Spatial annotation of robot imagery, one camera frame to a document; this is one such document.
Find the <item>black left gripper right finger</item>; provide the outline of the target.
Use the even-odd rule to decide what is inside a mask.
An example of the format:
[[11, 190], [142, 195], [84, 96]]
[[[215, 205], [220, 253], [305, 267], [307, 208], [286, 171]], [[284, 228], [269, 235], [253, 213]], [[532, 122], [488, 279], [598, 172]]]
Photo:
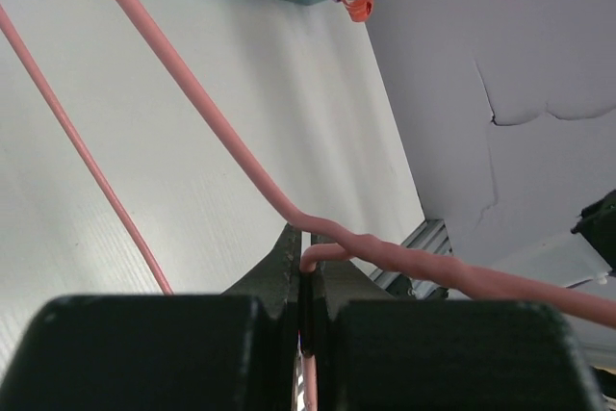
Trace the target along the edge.
[[601, 410], [569, 324], [519, 300], [393, 298], [348, 262], [310, 269], [319, 410]]

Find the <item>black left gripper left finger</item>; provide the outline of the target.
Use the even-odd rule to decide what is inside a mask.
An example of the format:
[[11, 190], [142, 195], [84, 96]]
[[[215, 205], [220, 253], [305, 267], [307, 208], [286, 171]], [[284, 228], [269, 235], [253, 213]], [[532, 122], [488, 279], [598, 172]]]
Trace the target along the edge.
[[293, 410], [301, 234], [219, 295], [65, 295], [31, 319], [5, 410]]

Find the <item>pink hanger of pink trousers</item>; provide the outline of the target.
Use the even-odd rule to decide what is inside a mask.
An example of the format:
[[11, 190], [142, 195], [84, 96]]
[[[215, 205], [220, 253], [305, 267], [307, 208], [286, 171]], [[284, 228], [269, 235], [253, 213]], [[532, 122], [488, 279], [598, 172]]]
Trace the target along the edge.
[[[116, 2], [267, 202], [292, 226], [302, 231], [326, 236], [335, 242], [334, 244], [313, 244], [308, 247], [301, 257], [300, 271], [304, 274], [311, 274], [316, 270], [318, 262], [343, 262], [351, 257], [371, 262], [382, 269], [403, 261], [402, 258], [396, 257], [396, 252], [402, 250], [399, 244], [382, 241], [371, 234], [354, 234], [336, 221], [311, 216], [297, 208], [251, 153], [141, 1], [116, 0]], [[68, 118], [63, 105], [51, 89], [2, 5], [1, 30], [99, 188], [107, 197], [116, 215], [124, 224], [126, 231], [133, 238], [159, 286], [163, 291], [167, 291], [168, 283], [164, 281], [161, 269], [147, 247], [139, 229], [125, 211], [102, 170], [94, 161], [87, 145]], [[615, 329], [615, 301], [613, 300], [580, 294], [569, 289], [501, 271], [469, 266], [451, 256], [436, 259], [435, 269], [430, 270], [430, 272], [433, 275], [432, 280], [434, 282], [460, 290], [473, 298], [505, 299], [515, 297], [522, 300], [547, 302], [567, 315]]]

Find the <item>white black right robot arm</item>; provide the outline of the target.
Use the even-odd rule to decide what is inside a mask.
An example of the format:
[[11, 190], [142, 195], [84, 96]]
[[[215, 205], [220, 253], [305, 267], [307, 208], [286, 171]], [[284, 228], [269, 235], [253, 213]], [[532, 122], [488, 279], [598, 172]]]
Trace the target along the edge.
[[566, 288], [606, 283], [615, 274], [615, 192], [583, 208], [571, 230], [528, 246], [494, 268]]

